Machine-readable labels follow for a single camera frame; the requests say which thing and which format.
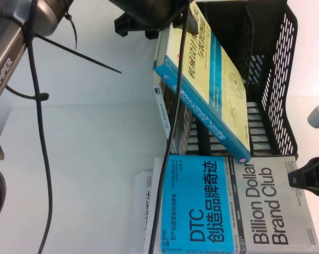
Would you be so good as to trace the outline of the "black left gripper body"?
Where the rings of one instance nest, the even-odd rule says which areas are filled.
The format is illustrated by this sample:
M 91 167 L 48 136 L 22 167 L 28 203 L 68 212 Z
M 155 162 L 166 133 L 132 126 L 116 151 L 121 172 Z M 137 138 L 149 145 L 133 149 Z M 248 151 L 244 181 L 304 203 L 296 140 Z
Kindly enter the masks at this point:
M 134 0 L 111 1 L 124 13 L 114 21 L 115 32 L 122 37 L 129 32 L 144 31 L 148 39 L 158 38 L 159 31 L 170 24 L 175 28 L 187 27 L 192 33 L 191 1 Z

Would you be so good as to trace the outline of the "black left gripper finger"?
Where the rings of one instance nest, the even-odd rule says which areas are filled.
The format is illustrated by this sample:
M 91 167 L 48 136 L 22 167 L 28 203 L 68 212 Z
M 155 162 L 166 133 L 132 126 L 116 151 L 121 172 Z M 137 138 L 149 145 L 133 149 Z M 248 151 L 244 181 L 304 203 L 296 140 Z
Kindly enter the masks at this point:
M 198 21 L 192 12 L 189 12 L 188 15 L 187 32 L 198 32 Z

